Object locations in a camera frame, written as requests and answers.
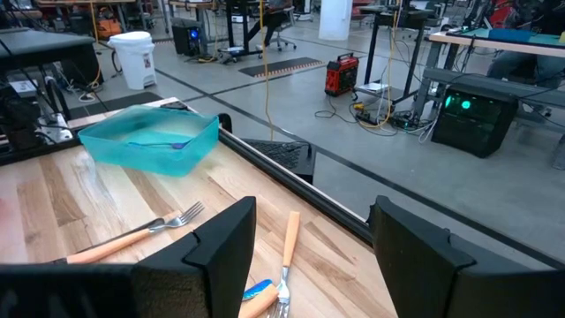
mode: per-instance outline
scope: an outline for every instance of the translucent blue bowl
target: translucent blue bowl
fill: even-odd
[[[131,106],[79,132],[99,162],[182,177],[218,142],[218,117]]]

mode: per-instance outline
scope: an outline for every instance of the concrete floor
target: concrete floor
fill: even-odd
[[[226,34],[224,19],[217,18],[218,34]],[[162,21],[157,23],[154,38],[166,37]],[[289,47],[283,52],[270,48],[268,62],[310,57],[326,64],[340,54],[353,51],[361,58],[358,74],[358,83],[361,83],[365,76],[370,27],[352,23],[347,41],[328,42],[318,39],[318,26],[316,19],[298,22],[285,30],[283,37],[294,41],[298,48]],[[241,39],[240,28],[235,33],[236,38]],[[404,44],[394,47],[389,82],[393,87],[404,86],[408,66],[403,59],[408,60],[408,49],[411,54],[414,37],[415,33],[408,30],[397,36],[404,39],[409,48]],[[258,39],[259,36],[253,39],[252,44],[258,43]],[[428,47],[429,43],[424,43],[420,50],[418,61],[421,64],[426,60]],[[101,52],[99,59],[108,81],[100,97],[107,100],[137,94],[138,91],[127,88],[122,76],[109,78],[114,74],[110,52],[106,49]],[[380,77],[389,54],[388,30],[382,28],[373,60],[373,80]],[[265,80],[238,71],[261,65],[261,60],[256,56],[244,57],[228,65],[196,64],[186,60],[187,57],[175,53],[172,43],[157,44],[154,49],[157,85],[148,87],[147,91],[188,101],[203,113],[229,113],[234,133],[239,137],[269,138]],[[491,60],[492,56],[473,55],[467,72],[485,73]],[[419,65],[415,73],[419,76],[422,71]],[[314,185],[320,190],[362,217],[367,217],[369,205],[377,195],[387,195],[414,214],[532,268],[546,268],[546,265],[472,227],[478,229],[483,224],[493,229],[493,232],[485,231],[491,236],[502,233],[555,259],[565,260],[565,245],[562,244],[565,197],[561,195],[565,172],[551,168],[559,134],[511,127],[501,149],[487,159],[429,141],[419,144],[418,137],[404,132],[394,137],[381,137],[337,117],[314,117],[317,110],[330,110],[323,91],[325,78],[325,67],[312,67],[269,79],[269,110],[277,129],[275,139],[307,140],[318,147]],[[416,79],[412,81],[413,89],[418,85]],[[360,98],[369,100],[366,95]],[[72,96],[68,100],[72,107],[83,105]],[[343,117],[351,119],[349,95],[332,99],[332,103]],[[407,101],[401,108],[409,106],[410,101]]]

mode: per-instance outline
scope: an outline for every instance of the red power station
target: red power station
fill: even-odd
[[[328,63],[326,94],[339,96],[355,87],[359,59],[353,53],[342,54]]]

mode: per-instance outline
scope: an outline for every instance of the black computer case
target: black computer case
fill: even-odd
[[[466,104],[468,108],[464,108],[461,101],[472,106]],[[432,141],[485,158],[501,146],[517,108],[514,96],[463,84],[452,85],[446,91]]]

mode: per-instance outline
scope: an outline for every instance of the wooden tabletop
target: wooden tabletop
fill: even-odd
[[[76,119],[71,125],[106,116]],[[82,146],[0,167],[0,261],[55,260],[196,201],[206,206],[184,228],[162,232],[102,260],[136,262],[246,195],[257,198],[248,287],[266,278],[278,284],[286,224],[294,210],[302,216],[289,276],[290,316],[396,316],[369,246],[222,143],[182,178],[95,163]]]
[[[454,43],[459,45],[471,45],[472,38],[447,35],[447,31],[438,32],[430,35],[430,41],[433,42],[444,42],[444,43]],[[511,42],[500,42],[495,40],[487,40],[475,38],[473,47],[476,48],[489,48],[489,49],[502,49],[514,52],[530,53],[537,55],[545,55],[550,57],[565,57],[565,48],[548,48],[534,43],[511,43]]]

